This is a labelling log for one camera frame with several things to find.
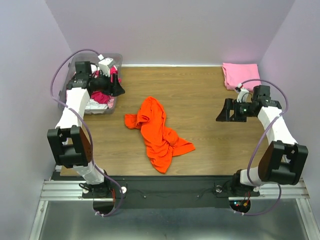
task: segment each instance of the lavender wall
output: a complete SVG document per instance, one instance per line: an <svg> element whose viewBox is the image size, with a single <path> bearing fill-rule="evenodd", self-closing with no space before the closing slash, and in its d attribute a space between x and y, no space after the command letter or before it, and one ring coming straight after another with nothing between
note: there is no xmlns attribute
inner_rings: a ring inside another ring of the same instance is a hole
<svg viewBox="0 0 320 240"><path fill-rule="evenodd" d="M320 1L296 0L266 51L261 77L279 85L289 98L284 117L294 138L309 149L303 178L320 225Z"/></svg>
<svg viewBox="0 0 320 240"><path fill-rule="evenodd" d="M50 80L71 51L43 0L3 1L0 30L0 239L26 240L55 163L46 133L60 112Z"/></svg>
<svg viewBox="0 0 320 240"><path fill-rule="evenodd" d="M46 0L71 50L124 64L258 63L294 0Z"/></svg>

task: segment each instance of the metal frame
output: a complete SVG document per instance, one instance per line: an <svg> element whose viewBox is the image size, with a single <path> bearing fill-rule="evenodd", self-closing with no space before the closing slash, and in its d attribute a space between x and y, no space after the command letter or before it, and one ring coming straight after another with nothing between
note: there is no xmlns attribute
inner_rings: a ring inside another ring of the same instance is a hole
<svg viewBox="0 0 320 240"><path fill-rule="evenodd" d="M84 181L64 181L64 180L49 180L44 181L42 185L40 201L33 222L31 235L29 240L38 240L41 229L44 224L46 210L49 201L92 201L92 199L82 198L82 189L79 183ZM306 185L301 178L297 185L284 185L282 187L283 199L296 199L303 224L310 240L319 240L320 231L312 212L309 194ZM265 184L260 189L260 196L251 197L252 199L277 199L279 196L279 188L276 184ZM242 197L229 197L229 200L238 200ZM95 201L112 201L112 198L94 199Z"/></svg>

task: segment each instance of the red cloth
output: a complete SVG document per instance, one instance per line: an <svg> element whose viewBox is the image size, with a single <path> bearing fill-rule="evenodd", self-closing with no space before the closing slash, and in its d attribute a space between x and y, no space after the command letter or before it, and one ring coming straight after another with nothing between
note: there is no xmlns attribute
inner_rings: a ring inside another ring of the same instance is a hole
<svg viewBox="0 0 320 240"><path fill-rule="evenodd" d="M157 99L149 96L137 114L124 115L124 124L129 129L140 129L146 146L146 155L153 167L165 174L172 157L189 153L195 146L173 129L165 126L166 113Z"/></svg>
<svg viewBox="0 0 320 240"><path fill-rule="evenodd" d="M113 66L110 70L111 82L113 82L112 74L117 74L118 70ZM91 94L91 99L95 100L99 104L107 104L110 100L111 96L105 95L100 91L94 91Z"/></svg>

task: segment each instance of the folded pink cloth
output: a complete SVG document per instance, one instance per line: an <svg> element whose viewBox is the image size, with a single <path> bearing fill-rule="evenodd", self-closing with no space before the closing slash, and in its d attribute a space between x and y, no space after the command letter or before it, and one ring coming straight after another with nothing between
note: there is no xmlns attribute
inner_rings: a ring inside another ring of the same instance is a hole
<svg viewBox="0 0 320 240"><path fill-rule="evenodd" d="M224 74L224 85L228 90L234 90L238 84L249 79L260 79L257 64L222 64ZM243 84L243 87L250 92L255 86L261 85L261 81L250 81Z"/></svg>
<svg viewBox="0 0 320 240"><path fill-rule="evenodd" d="M111 74L111 82L113 82L113 79L112 79L112 74L117 74L118 73L118 70L113 66L111 69L110 69L110 74ZM93 100L95 100L97 103L99 104L108 104L108 107L109 108L112 108L113 105L114 105L114 100L113 100L113 97L112 96L109 96L109 95L105 95L103 94L101 91L95 91L91 94L91 98Z"/></svg>

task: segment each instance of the wooden table surface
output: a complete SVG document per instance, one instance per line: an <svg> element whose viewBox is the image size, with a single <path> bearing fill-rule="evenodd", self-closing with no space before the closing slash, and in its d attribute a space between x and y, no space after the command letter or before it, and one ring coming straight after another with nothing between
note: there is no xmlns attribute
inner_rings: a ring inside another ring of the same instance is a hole
<svg viewBox="0 0 320 240"><path fill-rule="evenodd" d="M93 137L94 159L109 175L162 175L151 165L140 131L124 124L124 115L136 114L148 96L164 106L166 126L196 148L173 157L166 175L233 175L247 168L263 127L253 117L246 123L216 122L225 98L237 97L226 90L221 67L128 67L121 71L126 93L117 98L115 112L84 118ZM253 167L267 147L265 139ZM77 173L62 168L61 175Z"/></svg>

